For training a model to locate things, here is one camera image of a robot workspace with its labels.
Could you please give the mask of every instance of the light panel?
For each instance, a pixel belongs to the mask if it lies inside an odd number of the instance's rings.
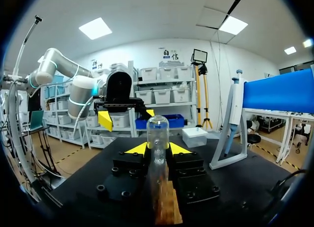
[[[295,47],[290,47],[288,49],[285,49],[286,54],[290,55],[296,52]]]
[[[239,34],[244,28],[247,27],[247,23],[234,18],[232,16],[229,16],[226,21],[221,25],[219,30],[237,35]]]
[[[101,17],[79,27],[79,30],[92,40],[112,33]]]
[[[304,48],[308,48],[308,47],[310,47],[312,45],[313,45],[313,40],[312,39],[308,39],[308,40],[303,42]]]

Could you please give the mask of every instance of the white plastic box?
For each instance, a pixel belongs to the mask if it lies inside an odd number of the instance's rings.
[[[54,111],[55,110],[55,103],[49,103],[49,110]]]
[[[98,144],[98,145],[103,144],[103,138],[100,135],[91,135],[91,137],[95,144]]]
[[[71,118],[68,115],[58,115],[58,118],[60,125],[66,125],[72,122]]]
[[[135,92],[137,98],[141,98],[144,101],[144,104],[152,104],[153,91],[143,90]]]
[[[107,147],[116,139],[115,137],[108,137],[108,136],[101,136],[101,138],[103,140],[104,147]]]
[[[68,109],[68,102],[67,101],[59,101],[58,102],[58,109],[59,110]]]
[[[98,118],[97,116],[88,116],[86,119],[86,123],[88,127],[98,127]]]
[[[189,102],[190,89],[173,89],[173,96],[175,103]]]
[[[191,79],[192,78],[192,68],[190,66],[178,66],[177,68],[179,79]]]
[[[56,135],[55,128],[50,127],[49,130],[50,130],[50,134],[51,134],[51,135]]]
[[[143,68],[141,69],[143,81],[153,81],[157,78],[157,68]]]
[[[61,137],[63,139],[68,139],[69,138],[69,134],[68,134],[67,130],[61,130],[60,133],[61,133]]]
[[[69,94],[72,83],[64,86],[64,93]]]
[[[182,138],[187,147],[206,145],[207,134],[205,130],[199,127],[182,129]]]
[[[23,123],[28,123],[28,112],[25,113],[20,113],[20,122]]]
[[[51,122],[51,123],[54,123],[54,124],[57,124],[57,118],[56,118],[55,115],[51,115],[51,116],[50,116],[50,122]]]
[[[114,128],[125,128],[130,126],[129,114],[126,113],[110,113]]]
[[[157,89],[154,90],[156,104],[170,103],[170,90],[169,89]]]
[[[69,130],[68,131],[68,136],[69,136],[69,139],[71,140],[76,140],[79,138],[79,130],[76,129],[75,132],[73,132],[72,130]]]
[[[161,67],[159,68],[160,77],[162,80],[169,80],[175,78],[175,68],[174,67]]]

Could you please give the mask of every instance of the blue cylinder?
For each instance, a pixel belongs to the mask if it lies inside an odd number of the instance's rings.
[[[311,69],[244,84],[244,108],[314,113]]]

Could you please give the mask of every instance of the blue storage bin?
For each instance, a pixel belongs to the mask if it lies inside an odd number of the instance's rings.
[[[162,115],[169,121],[169,128],[179,128],[184,127],[184,117],[181,114],[173,115]],[[135,120],[135,125],[137,129],[146,129],[146,120],[139,118]]]
[[[49,98],[49,87],[45,88],[45,99]]]
[[[55,96],[55,87],[56,86],[50,86],[49,87],[49,96],[54,97]],[[57,86],[57,95],[64,94],[64,87],[63,86]]]
[[[63,76],[54,76],[53,80],[52,80],[52,84],[56,84],[56,83],[62,83],[63,82]]]

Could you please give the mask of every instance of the yellow black floor tape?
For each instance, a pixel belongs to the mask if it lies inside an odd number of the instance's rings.
[[[83,149],[83,148],[81,147],[80,149],[78,149],[78,150],[76,150],[76,151],[70,153],[70,154],[67,155],[66,157],[64,157],[64,158],[62,158],[61,160],[57,161],[57,162],[55,163],[55,165],[56,165],[56,164],[59,164],[60,162],[63,162],[66,158],[72,156],[73,154],[76,154],[77,152],[81,151],[82,149]]]
[[[272,152],[266,150],[265,148],[262,148],[262,147],[260,147],[260,146],[258,146],[258,145],[256,145],[256,144],[255,144],[255,146],[258,147],[258,148],[260,148],[261,150],[263,150],[263,151],[269,153],[270,155],[274,156],[275,158],[277,158],[277,156],[276,156],[275,154],[273,154]],[[294,164],[292,164],[292,163],[290,163],[290,162],[287,162],[286,160],[284,160],[284,162],[286,162],[287,164],[289,164],[289,165],[292,166],[293,168],[295,168],[295,169],[297,169],[297,170],[300,170],[300,168],[297,167],[296,165],[294,165]]]

